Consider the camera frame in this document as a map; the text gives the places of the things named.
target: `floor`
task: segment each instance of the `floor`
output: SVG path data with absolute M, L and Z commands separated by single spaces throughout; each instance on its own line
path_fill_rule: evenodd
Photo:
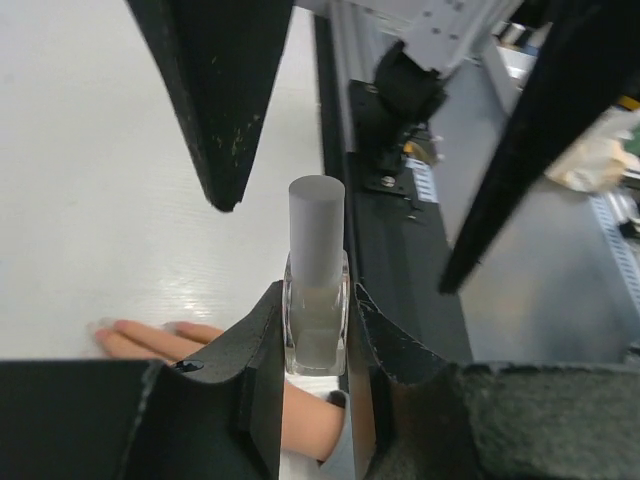
M 98 356 L 101 317 L 228 327 L 282 276 L 287 187 L 321 171 L 306 11 L 231 215 L 205 201 L 122 0 L 0 1 L 0 104 L 0 358 Z M 314 470 L 286 455 L 281 478 Z

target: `bolt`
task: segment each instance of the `bolt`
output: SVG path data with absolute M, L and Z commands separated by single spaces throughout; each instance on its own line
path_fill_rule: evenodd
M 181 373 L 195 372 L 204 367 L 204 363 L 199 360 L 180 360 L 176 362 L 173 368 Z
M 387 187 L 387 188 L 391 188 L 396 184 L 396 179 L 393 177 L 390 177 L 389 175 L 386 175 L 384 177 L 382 177 L 382 186 L 383 187 Z

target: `small glass bottle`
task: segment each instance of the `small glass bottle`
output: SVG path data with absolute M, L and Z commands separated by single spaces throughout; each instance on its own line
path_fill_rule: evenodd
M 349 311 L 344 185 L 324 175 L 299 178 L 289 187 L 289 215 L 291 246 L 282 294 L 286 370 L 342 375 Z

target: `gray sleeve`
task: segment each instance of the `gray sleeve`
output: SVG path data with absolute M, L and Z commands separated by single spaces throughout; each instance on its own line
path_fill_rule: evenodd
M 354 480 L 356 478 L 353 463 L 353 439 L 351 436 L 351 409 L 349 395 L 344 392 L 332 392 L 329 401 L 344 408 L 344 424 L 338 443 L 327 461 L 321 464 L 320 470 L 335 480 Z

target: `bottle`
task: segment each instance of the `bottle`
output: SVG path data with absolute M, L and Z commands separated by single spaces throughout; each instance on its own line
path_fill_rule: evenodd
M 283 286 L 288 373 L 335 376 L 346 364 L 349 262 L 344 185 L 311 175 L 289 186 L 290 252 Z

